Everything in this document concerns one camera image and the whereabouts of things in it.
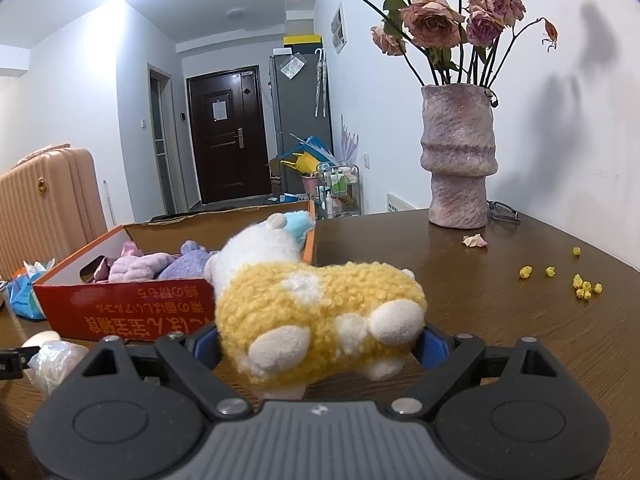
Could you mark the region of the dried pink roses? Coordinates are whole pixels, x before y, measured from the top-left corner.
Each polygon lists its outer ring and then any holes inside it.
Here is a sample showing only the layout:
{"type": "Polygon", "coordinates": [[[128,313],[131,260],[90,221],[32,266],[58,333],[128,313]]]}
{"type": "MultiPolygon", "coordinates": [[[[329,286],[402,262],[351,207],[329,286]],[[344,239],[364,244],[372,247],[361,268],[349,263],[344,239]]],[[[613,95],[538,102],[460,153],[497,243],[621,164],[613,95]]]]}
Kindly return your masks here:
{"type": "Polygon", "coordinates": [[[384,0],[379,6],[359,1],[381,18],[371,28],[378,50],[408,58],[408,47],[414,47],[438,86],[466,82],[489,90],[518,38],[536,25],[544,28],[543,46],[558,45],[558,30],[548,18],[525,21],[522,0],[384,0]]]}

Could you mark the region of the black glasses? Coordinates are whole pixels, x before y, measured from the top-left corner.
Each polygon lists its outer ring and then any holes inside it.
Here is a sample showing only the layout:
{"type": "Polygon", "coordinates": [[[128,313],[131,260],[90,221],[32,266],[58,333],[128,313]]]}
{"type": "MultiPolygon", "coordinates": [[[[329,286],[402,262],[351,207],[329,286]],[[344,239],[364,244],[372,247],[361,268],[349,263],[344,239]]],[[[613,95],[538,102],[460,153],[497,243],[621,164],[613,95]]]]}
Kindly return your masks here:
{"type": "Polygon", "coordinates": [[[488,200],[488,217],[497,221],[520,223],[520,214],[511,206],[498,202],[498,200],[488,200]]]}

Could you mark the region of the white round sponge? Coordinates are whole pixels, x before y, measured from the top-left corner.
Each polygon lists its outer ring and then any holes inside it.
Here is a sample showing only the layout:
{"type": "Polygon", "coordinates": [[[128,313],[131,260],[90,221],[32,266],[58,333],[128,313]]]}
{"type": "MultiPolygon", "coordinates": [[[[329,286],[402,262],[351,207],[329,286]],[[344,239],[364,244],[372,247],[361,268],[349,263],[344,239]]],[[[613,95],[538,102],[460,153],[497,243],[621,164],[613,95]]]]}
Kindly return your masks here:
{"type": "Polygon", "coordinates": [[[22,344],[22,347],[23,348],[42,347],[46,342],[60,341],[60,340],[61,340],[61,336],[55,330],[44,330],[43,332],[40,332],[28,338],[24,342],[24,344],[22,344]]]}

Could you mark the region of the pink ribbed suitcase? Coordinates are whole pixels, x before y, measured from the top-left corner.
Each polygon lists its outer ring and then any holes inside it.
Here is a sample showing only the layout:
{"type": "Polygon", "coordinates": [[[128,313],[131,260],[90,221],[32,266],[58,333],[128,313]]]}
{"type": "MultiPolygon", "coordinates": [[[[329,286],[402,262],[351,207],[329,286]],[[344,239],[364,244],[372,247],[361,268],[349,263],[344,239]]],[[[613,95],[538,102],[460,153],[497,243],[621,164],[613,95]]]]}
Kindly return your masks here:
{"type": "Polygon", "coordinates": [[[94,160],[84,148],[48,146],[2,174],[1,275],[60,262],[107,231],[94,160]]]}

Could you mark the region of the light blue plush toy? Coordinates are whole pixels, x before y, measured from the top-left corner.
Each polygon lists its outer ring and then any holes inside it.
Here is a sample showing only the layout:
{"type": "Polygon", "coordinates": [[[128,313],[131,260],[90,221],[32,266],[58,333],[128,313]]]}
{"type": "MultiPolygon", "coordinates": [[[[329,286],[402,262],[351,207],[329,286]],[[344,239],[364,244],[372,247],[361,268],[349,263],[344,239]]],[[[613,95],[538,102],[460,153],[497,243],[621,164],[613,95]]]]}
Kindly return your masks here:
{"type": "Polygon", "coordinates": [[[289,211],[284,216],[286,220],[285,232],[294,238],[299,249],[303,249],[306,245],[307,235],[316,224],[314,216],[306,210],[289,211]]]}

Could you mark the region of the pink satin pouch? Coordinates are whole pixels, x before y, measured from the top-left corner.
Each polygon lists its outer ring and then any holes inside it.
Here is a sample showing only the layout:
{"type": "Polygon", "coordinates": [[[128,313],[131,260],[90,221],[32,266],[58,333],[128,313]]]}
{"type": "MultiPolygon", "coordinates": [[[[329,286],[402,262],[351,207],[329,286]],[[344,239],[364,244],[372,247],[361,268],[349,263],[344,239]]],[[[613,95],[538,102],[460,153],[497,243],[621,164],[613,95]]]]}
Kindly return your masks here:
{"type": "Polygon", "coordinates": [[[100,261],[98,267],[93,273],[93,281],[97,282],[107,282],[108,277],[111,273],[111,268],[115,263],[116,258],[103,257],[100,261]]]}

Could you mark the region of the blue tissue packet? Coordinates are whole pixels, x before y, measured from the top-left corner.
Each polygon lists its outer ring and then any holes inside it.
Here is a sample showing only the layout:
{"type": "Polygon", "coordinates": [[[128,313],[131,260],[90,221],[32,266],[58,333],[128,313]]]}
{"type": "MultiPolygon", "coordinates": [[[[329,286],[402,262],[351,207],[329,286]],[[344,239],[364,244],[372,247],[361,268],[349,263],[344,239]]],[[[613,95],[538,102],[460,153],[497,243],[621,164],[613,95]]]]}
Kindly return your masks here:
{"type": "Polygon", "coordinates": [[[12,312],[19,318],[29,321],[44,321],[46,316],[38,304],[34,283],[44,274],[49,272],[55,265],[52,259],[46,263],[24,262],[20,270],[14,274],[14,278],[9,281],[9,305],[12,312]]]}

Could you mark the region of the yellow box on fridge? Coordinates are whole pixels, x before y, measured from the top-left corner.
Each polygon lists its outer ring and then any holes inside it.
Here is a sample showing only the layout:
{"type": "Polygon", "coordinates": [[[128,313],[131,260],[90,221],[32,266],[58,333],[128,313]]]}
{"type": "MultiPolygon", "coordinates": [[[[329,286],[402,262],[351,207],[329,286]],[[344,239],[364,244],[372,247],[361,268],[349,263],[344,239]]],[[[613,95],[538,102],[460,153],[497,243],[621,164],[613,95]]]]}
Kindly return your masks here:
{"type": "Polygon", "coordinates": [[[301,46],[302,44],[322,44],[322,38],[319,35],[284,36],[282,44],[285,47],[301,46]]]}

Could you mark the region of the white panel against wall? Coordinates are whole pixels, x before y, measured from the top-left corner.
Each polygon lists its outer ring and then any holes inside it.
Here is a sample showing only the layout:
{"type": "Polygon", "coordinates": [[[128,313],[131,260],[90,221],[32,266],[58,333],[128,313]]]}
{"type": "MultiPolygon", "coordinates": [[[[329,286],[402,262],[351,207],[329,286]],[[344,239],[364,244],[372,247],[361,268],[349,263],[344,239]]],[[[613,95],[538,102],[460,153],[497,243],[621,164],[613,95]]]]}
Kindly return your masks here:
{"type": "Polygon", "coordinates": [[[415,206],[409,204],[394,193],[388,193],[386,195],[386,204],[388,212],[401,212],[416,209],[415,206]]]}

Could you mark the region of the lilac towel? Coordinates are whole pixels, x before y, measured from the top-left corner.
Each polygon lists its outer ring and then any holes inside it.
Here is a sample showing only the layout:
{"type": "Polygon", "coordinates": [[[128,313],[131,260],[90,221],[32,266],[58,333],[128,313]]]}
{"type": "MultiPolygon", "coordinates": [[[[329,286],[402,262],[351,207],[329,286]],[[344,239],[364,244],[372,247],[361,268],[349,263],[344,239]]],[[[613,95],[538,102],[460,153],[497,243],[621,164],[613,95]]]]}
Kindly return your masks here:
{"type": "Polygon", "coordinates": [[[122,245],[122,253],[111,268],[110,283],[152,281],[166,269],[175,258],[167,252],[144,254],[132,240],[122,245]]]}

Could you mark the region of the pink textured vase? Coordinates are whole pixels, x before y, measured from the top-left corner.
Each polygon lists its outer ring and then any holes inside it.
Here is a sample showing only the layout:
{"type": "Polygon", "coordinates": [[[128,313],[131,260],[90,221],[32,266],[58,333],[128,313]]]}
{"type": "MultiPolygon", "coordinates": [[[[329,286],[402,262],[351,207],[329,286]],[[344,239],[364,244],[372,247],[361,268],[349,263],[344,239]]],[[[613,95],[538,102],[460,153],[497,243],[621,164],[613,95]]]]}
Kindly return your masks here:
{"type": "Polygon", "coordinates": [[[421,166],[431,174],[428,220],[447,229],[479,229],[488,219],[486,178],[498,171],[492,106],[476,84],[422,88],[421,166]]]}

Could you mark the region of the grey refrigerator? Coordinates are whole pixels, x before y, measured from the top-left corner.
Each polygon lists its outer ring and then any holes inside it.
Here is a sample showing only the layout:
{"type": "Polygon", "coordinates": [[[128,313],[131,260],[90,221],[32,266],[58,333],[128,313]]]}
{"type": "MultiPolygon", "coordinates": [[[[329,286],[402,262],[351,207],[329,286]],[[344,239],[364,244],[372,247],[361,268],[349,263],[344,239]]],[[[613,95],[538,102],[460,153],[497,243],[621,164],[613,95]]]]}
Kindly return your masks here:
{"type": "Polygon", "coordinates": [[[317,92],[316,54],[273,55],[270,60],[271,97],[276,126],[278,158],[292,160],[288,152],[297,152],[299,142],[295,139],[318,138],[333,152],[330,112],[323,116],[322,98],[316,112],[317,92]],[[288,62],[304,61],[299,71],[288,77],[282,70],[288,62]]]}

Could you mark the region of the yellow white sheep plush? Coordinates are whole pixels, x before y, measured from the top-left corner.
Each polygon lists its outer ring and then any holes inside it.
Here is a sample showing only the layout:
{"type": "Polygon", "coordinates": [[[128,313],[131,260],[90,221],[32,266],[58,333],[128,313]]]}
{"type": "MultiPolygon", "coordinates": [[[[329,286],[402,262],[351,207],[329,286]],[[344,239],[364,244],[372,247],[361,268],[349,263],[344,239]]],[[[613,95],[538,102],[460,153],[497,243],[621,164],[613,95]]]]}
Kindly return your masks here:
{"type": "Polygon", "coordinates": [[[204,266],[240,382],[261,399],[299,400],[332,375],[397,374],[425,326],[414,274],[380,262],[306,263],[292,219],[277,212],[248,226],[204,266]]]}

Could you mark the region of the white mesh bath pouf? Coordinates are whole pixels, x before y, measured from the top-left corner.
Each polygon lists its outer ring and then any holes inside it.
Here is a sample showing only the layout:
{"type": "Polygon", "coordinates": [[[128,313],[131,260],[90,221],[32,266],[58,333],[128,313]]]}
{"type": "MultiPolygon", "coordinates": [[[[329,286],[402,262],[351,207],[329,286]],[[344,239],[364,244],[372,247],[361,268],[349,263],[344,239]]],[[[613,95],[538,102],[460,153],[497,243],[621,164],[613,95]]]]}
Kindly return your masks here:
{"type": "Polygon", "coordinates": [[[46,341],[28,362],[26,375],[32,385],[47,398],[87,355],[80,344],[62,340],[46,341]]]}

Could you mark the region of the fallen pink petal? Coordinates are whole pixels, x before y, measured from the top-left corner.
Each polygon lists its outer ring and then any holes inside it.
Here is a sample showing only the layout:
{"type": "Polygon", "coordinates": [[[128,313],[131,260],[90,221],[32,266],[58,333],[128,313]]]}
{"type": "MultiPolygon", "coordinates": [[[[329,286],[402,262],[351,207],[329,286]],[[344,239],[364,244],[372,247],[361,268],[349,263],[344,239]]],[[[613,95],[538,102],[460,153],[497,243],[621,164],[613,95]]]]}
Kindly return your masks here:
{"type": "Polygon", "coordinates": [[[480,235],[480,233],[463,237],[462,244],[467,248],[488,247],[488,241],[485,240],[484,237],[480,235]]]}

